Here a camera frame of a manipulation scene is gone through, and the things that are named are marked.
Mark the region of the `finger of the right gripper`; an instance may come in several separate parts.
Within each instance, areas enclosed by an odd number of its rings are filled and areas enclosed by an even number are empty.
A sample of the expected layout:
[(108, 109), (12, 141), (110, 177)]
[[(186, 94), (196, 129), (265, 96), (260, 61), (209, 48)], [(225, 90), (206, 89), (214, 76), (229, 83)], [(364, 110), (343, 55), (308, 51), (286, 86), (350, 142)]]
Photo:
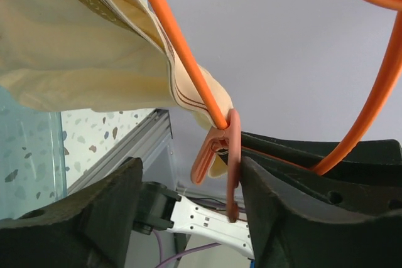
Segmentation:
[(401, 210), (401, 144), (280, 139), (242, 132), (244, 164), (307, 196), (350, 212), (380, 216)]

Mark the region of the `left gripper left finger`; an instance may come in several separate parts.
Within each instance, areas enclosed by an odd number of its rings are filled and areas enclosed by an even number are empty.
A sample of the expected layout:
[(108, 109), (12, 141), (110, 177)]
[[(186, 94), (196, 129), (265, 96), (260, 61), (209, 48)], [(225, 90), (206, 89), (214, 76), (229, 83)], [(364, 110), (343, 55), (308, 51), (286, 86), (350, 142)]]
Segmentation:
[(131, 158), (76, 193), (1, 220), (1, 267), (124, 267), (142, 176)]

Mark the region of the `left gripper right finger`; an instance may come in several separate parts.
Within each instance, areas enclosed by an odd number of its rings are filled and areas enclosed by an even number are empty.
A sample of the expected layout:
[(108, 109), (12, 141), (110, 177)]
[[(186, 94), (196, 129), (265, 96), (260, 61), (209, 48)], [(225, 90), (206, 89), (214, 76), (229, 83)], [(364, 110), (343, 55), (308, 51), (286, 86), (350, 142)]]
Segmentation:
[(401, 210), (336, 208), (279, 180), (251, 158), (241, 185), (256, 267), (401, 267)]

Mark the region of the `pink clothespin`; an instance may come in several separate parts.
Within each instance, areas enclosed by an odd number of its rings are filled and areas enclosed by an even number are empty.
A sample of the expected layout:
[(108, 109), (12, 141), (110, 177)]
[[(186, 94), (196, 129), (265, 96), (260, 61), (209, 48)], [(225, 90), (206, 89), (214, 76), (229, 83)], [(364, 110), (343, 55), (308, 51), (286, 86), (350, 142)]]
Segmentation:
[(231, 223), (236, 222), (239, 208), (234, 193), (239, 185), (241, 163), (241, 120), (236, 109), (229, 111), (229, 126), (220, 130), (211, 127), (195, 158), (190, 179), (192, 183), (201, 185), (206, 176), (216, 176), (211, 170), (216, 157), (224, 156), (224, 167), (227, 175), (226, 215)]

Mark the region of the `orange plastic hanger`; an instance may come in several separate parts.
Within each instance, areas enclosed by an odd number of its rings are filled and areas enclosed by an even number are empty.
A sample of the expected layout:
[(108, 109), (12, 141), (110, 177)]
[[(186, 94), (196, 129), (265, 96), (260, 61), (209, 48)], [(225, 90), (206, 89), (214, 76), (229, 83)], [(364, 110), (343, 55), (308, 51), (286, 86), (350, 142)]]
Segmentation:
[[(395, 10), (398, 13), (381, 68), (379, 69), (376, 81), (372, 86), (366, 103), (343, 140), (341, 140), (329, 155), (313, 167), (313, 172), (319, 175), (329, 172), (357, 145), (380, 113), (401, 75), (401, 0), (365, 1), (382, 8)], [(229, 118), (219, 109), (217, 101), (197, 66), (197, 62), (182, 35), (181, 29), (167, 1), (149, 0), (149, 2), (158, 19), (161, 21), (162, 27), (167, 33), (174, 49), (177, 51), (192, 83), (206, 105), (207, 111), (215, 124), (214, 128), (220, 130), (227, 129), (229, 126)]]

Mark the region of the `beige underwear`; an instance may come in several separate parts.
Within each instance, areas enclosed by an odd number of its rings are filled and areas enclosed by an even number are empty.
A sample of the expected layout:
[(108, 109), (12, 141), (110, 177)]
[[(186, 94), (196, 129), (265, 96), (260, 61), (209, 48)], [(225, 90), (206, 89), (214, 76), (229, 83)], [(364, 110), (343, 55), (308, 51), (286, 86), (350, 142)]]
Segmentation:
[(1, 85), (45, 112), (178, 105), (214, 126), (144, 0), (1, 0)]

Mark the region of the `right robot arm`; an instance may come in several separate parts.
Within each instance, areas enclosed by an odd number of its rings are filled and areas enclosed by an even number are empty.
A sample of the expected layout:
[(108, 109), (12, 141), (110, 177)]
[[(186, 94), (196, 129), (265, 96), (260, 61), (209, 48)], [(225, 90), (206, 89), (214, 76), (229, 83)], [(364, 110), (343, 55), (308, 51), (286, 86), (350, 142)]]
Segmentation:
[(155, 183), (144, 183), (135, 231), (203, 235), (257, 267), (400, 267), (401, 144), (360, 142), (325, 176), (311, 166), (332, 142), (242, 134), (246, 221)]

